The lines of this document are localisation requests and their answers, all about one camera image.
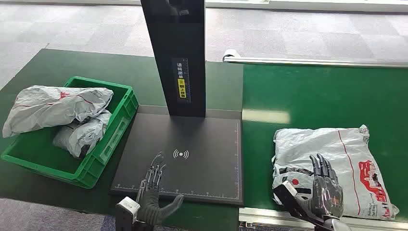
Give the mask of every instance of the gray carpet floor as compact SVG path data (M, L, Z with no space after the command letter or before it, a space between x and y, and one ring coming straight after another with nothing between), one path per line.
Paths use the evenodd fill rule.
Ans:
M251 57L408 62L407 22L408 15L207 9L206 59L220 62L236 49ZM141 7L0 3L0 89L42 48L153 56ZM0 231L99 230L114 230L114 218L0 199Z

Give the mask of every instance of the label on pole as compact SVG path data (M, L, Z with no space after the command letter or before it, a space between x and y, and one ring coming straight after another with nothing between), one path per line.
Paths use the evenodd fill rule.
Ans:
M174 79L177 85L177 101L191 103L189 60L187 58L172 58Z

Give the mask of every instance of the black robotic glove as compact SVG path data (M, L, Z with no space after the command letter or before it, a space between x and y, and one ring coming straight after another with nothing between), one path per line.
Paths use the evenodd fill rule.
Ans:
M140 184L137 198L137 202L140 203L137 219L151 226L161 224L164 219L180 208L184 200L184 196L179 194L172 203L163 208L159 207L159 182L166 166L161 165L163 159L164 155L161 152L154 158L146 178Z
M140 210L138 211L138 220L146 222L149 225L159 225L165 218L180 208L184 196L177 195L173 202L167 206L159 207L159 188L153 183L147 185L147 191L144 193Z
M304 200L297 197L298 203L318 217L343 215L343 189L339 185L336 172L328 160L317 154L319 163L314 156L310 156L313 164L315 179L313 180L313 197Z

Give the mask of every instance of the gray robotic hand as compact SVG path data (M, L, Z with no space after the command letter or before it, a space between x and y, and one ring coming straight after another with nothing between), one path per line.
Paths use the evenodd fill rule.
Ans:
M319 163L314 156L310 156L313 165L313 197L296 200L304 209L312 211L318 217L332 216L340 218L343 215L343 189L339 185L336 172L328 160L317 154Z
M137 219L151 226L161 224L165 218L180 208L184 200L184 196L179 194L172 203L163 208L159 207L159 182L166 166L162 165L163 159L164 155L161 152L153 159L146 178L140 183L136 199L140 204Z
M315 231L351 231L340 217L343 215L343 189L328 160L317 154L310 156L314 171L313 197L303 199L289 181L273 191L289 213L315 225Z

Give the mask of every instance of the yellow label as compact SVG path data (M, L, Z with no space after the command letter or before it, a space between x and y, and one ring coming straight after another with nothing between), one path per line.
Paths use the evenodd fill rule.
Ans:
M178 83L178 93L180 94L180 98L186 98L186 85L184 84L184 79L183 78L178 78L177 79Z

